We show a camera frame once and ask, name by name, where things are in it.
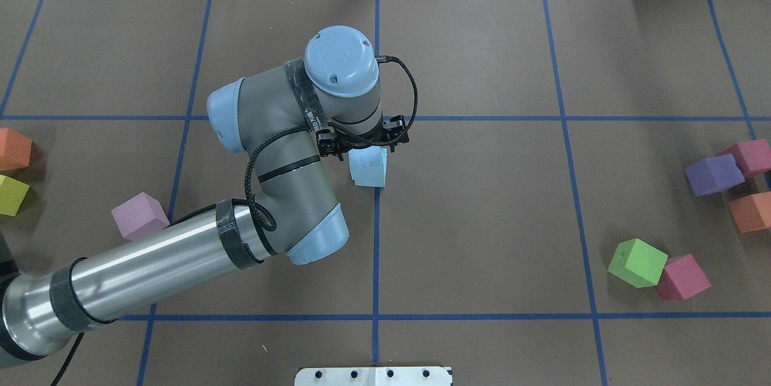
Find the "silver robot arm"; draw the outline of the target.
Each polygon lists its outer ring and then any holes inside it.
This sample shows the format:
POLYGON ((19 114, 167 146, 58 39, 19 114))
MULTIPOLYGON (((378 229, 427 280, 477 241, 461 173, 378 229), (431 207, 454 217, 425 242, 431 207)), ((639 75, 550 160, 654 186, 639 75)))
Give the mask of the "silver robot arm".
POLYGON ((75 335, 140 307, 287 255, 305 265, 345 245, 349 229, 322 158, 408 142, 412 122, 383 119, 380 65, 369 38, 331 26, 302 57, 210 93, 220 143, 249 161, 242 199, 224 199, 159 232, 36 275, 2 243, 2 368, 38 361, 75 335))

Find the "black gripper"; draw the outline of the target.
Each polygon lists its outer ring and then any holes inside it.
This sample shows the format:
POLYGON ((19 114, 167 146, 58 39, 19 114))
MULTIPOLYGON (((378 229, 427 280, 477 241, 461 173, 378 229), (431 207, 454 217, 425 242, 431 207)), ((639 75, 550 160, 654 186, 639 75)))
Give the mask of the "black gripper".
POLYGON ((320 157, 334 156, 339 159, 353 150, 369 147, 385 148, 394 153, 398 145, 410 141, 408 130, 410 122, 402 115, 387 120, 377 117, 374 127, 363 133, 354 133, 344 123, 333 123, 331 128, 316 133, 316 145, 320 157))

